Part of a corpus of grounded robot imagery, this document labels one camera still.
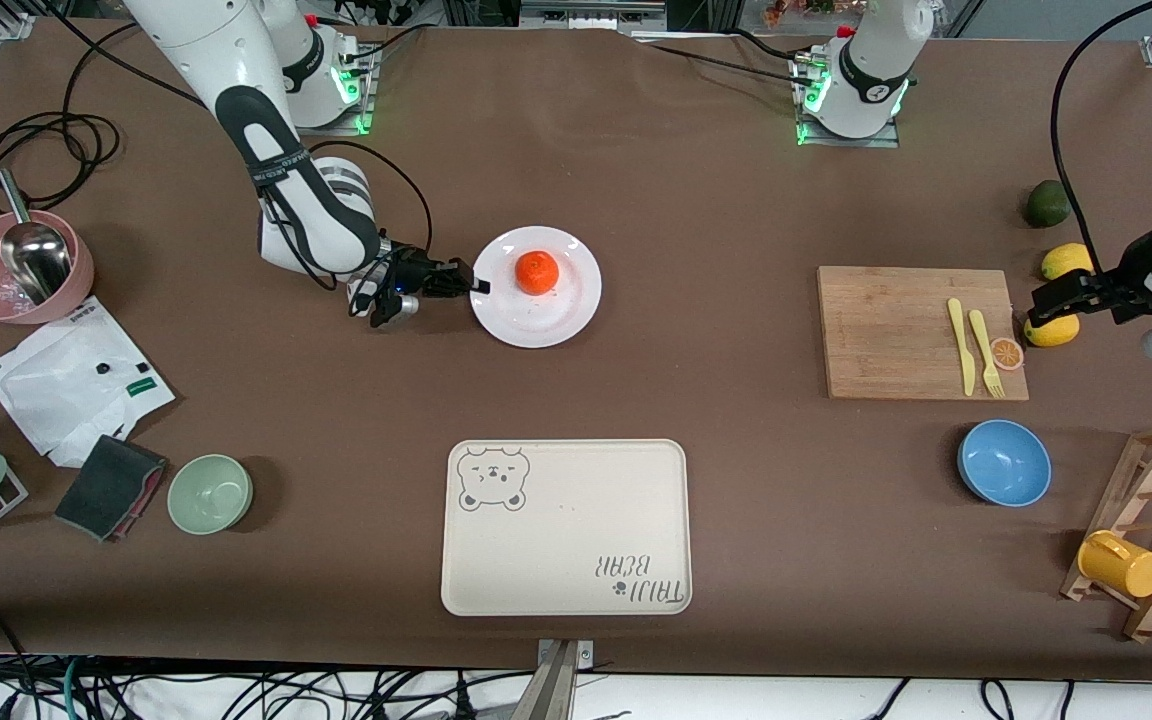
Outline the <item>orange fruit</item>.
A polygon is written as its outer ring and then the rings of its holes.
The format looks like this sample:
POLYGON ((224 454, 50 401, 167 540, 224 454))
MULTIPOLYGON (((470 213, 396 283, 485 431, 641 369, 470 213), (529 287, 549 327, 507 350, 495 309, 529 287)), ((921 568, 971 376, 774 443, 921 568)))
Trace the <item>orange fruit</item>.
POLYGON ((561 265, 548 251, 532 250, 521 253, 515 263, 515 283, 529 296, 553 291, 561 279, 561 265))

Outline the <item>white round plate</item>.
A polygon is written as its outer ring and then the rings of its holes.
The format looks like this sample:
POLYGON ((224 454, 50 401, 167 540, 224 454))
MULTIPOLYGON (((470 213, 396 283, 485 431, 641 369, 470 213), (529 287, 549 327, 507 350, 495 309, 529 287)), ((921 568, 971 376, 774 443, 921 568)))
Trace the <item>white round plate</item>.
POLYGON ((602 270, 593 251, 571 233, 547 225, 526 225, 490 242, 477 255, 473 275, 488 285, 488 291, 470 295, 477 323, 500 342, 521 348, 571 340, 602 301, 602 270), (556 282, 543 293, 520 285, 524 258, 536 252, 547 255, 556 268, 556 282))

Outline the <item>yellow lemon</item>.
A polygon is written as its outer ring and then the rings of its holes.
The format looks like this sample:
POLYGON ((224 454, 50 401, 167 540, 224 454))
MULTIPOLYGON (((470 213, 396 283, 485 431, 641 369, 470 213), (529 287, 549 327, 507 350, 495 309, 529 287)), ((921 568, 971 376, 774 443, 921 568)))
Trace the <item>yellow lemon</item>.
POLYGON ((1062 243, 1060 247, 1053 247, 1043 256, 1039 264, 1039 274, 1044 281, 1056 281, 1059 276, 1075 270, 1094 273, 1091 252, 1083 243, 1062 243))
POLYGON ((1037 348, 1049 348, 1071 343, 1079 336, 1082 324, 1078 314, 1059 316, 1049 323, 1034 325, 1026 319, 1023 324, 1023 334, 1029 346, 1037 348))

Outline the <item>yellow plastic fork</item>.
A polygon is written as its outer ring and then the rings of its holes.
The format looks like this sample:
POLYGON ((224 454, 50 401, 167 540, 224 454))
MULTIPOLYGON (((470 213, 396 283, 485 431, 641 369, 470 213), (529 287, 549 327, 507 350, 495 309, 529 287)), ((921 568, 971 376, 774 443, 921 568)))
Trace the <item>yellow plastic fork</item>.
POLYGON ((977 309, 969 311, 968 319, 972 324, 975 341, 977 341, 980 350, 983 382, 986 384, 986 389, 991 397, 1001 400, 1001 397, 1006 397, 1005 384, 1002 384, 1001 376, 998 373, 995 355, 993 355, 991 338, 988 338, 987 333, 986 319, 984 319, 984 316, 977 309))

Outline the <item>yellow plastic knife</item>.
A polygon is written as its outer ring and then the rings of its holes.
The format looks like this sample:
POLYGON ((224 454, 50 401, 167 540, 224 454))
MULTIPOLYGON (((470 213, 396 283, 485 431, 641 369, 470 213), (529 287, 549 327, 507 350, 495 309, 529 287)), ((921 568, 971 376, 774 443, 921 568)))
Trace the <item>yellow plastic knife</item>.
POLYGON ((967 323, 963 305, 961 305, 960 300, 952 297, 952 300, 947 300, 947 309, 957 344, 961 378, 963 378, 963 395, 965 397, 973 397, 975 388, 977 388, 977 367, 975 367, 973 354, 969 350, 967 342, 967 323))

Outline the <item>dark green avocado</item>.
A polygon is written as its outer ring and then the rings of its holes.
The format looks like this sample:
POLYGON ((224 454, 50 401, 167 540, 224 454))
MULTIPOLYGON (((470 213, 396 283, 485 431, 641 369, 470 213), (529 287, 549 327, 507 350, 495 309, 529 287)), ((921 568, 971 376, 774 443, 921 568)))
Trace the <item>dark green avocado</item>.
POLYGON ((1051 228, 1073 214, 1073 204, 1060 179, 1043 179, 1021 206, 1021 219, 1030 228, 1051 228))

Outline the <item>brown table cover sheet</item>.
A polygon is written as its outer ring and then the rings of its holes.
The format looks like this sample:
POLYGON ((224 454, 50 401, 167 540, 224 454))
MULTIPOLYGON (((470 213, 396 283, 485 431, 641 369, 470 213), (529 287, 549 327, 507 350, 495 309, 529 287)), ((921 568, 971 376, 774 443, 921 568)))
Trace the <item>brown table cover sheet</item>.
POLYGON ((73 475, 0 406, 29 488, 0 523, 0 617, 35 653, 522 667, 568 635, 614 673, 1152 679, 1152 641, 1112 635, 1116 602, 1059 598, 1126 435, 1152 430, 1144 323, 1087 316, 1028 357, 1020 404, 832 400, 824 377, 819 266, 1005 270, 1028 306, 1036 260, 1076 233, 1018 217, 1053 176, 1071 50, 931 41, 900 146, 869 150, 797 146, 776 83, 609 31, 407 37, 366 142, 429 196, 435 255, 552 225, 602 266, 588 328, 531 353, 461 301, 372 331, 262 262, 259 205, 215 120, 93 61, 74 104, 123 147, 59 211, 177 395, 134 441, 177 467, 237 457, 255 500, 236 530, 192 537, 159 495, 126 539, 96 541, 52 516, 73 475), (1020 509, 957 473, 968 430, 1000 418, 1052 462, 1020 509), (445 611, 445 461, 477 438, 677 442, 685 611, 445 611))

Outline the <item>blue bowl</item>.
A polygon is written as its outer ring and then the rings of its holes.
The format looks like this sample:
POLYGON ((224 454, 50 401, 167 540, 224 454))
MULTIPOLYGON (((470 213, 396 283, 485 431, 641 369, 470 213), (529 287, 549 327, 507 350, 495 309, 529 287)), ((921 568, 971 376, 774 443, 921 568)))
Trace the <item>blue bowl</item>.
POLYGON ((956 452, 957 473, 975 497, 1020 509, 1046 497, 1052 462, 1046 446, 1015 420, 980 420, 956 452))

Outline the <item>wooden cutting board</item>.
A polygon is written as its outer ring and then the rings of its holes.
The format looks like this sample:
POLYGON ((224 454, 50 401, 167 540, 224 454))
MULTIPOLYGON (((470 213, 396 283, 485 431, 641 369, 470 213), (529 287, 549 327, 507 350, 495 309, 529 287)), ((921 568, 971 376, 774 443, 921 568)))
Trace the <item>wooden cutting board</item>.
POLYGON ((968 314, 988 338, 1014 338, 1011 297, 1001 270, 819 266, 817 287, 829 397, 991 401, 968 314), (963 395, 947 300, 961 301, 975 359, 973 397, 963 395))

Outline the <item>yellow mug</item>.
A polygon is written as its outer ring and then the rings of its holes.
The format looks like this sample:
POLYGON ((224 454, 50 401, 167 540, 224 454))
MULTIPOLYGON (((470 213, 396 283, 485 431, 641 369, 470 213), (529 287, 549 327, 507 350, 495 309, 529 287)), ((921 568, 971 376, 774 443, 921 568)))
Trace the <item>yellow mug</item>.
POLYGON ((1083 577, 1119 593, 1132 598, 1152 594, 1152 551, 1111 530, 1097 530, 1079 544, 1076 568, 1083 577))

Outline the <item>cream tray with bear print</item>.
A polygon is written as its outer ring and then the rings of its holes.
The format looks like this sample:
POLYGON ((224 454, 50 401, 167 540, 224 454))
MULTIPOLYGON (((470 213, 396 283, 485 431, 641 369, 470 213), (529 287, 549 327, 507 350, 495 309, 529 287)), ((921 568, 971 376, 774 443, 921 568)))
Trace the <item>cream tray with bear print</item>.
POLYGON ((672 439, 471 439, 445 470, 450 614, 668 616, 690 605, 687 460, 672 439))

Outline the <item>pale green bowl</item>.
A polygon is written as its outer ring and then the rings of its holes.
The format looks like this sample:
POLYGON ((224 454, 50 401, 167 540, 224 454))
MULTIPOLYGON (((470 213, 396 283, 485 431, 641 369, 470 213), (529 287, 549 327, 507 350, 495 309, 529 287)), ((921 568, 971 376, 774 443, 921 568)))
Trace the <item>pale green bowl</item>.
POLYGON ((166 507, 179 530, 210 536, 237 524, 250 509, 252 498, 250 473, 241 462, 211 454, 179 469, 168 488, 166 507))

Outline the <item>grey and pink folded cloth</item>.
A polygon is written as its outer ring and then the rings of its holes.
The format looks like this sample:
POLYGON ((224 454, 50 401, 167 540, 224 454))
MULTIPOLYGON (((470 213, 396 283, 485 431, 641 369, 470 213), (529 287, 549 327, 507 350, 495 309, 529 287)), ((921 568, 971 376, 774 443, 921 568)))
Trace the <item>grey and pink folded cloth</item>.
POLYGON ((145 511, 166 467, 156 452, 103 435, 52 516, 96 541, 118 541, 145 511))

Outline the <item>metal scoop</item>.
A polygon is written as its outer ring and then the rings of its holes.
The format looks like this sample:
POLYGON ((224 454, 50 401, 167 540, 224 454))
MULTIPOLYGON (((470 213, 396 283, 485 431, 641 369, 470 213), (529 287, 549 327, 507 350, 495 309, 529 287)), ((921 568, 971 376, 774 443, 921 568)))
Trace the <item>metal scoop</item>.
POLYGON ((15 222, 0 238, 0 259, 35 306, 51 300, 70 274, 70 253, 60 232, 36 222, 13 174, 0 168, 0 185, 15 222))

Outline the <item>white plastic bag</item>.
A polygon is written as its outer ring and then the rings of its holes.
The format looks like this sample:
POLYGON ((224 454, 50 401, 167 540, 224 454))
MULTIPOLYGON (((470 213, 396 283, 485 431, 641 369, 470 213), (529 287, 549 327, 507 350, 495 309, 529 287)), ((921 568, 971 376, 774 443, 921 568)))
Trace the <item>white plastic bag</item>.
POLYGON ((81 468, 99 438, 131 437, 175 395, 94 296, 0 357, 0 404, 37 454, 81 468), (108 374, 96 373, 100 363, 108 374), (137 370, 147 363, 147 373, 137 370))

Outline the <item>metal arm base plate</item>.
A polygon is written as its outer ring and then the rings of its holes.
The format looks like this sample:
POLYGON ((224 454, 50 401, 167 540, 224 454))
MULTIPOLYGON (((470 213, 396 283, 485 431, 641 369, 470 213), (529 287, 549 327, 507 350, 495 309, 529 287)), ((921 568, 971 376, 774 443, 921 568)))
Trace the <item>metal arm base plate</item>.
POLYGON ((788 61, 799 145, 896 149, 896 115, 910 88, 908 77, 856 88, 826 55, 799 53, 788 61))
POLYGON ((370 132, 381 78, 376 44, 339 36, 323 65, 289 91, 291 119, 302 135, 357 137, 370 132))

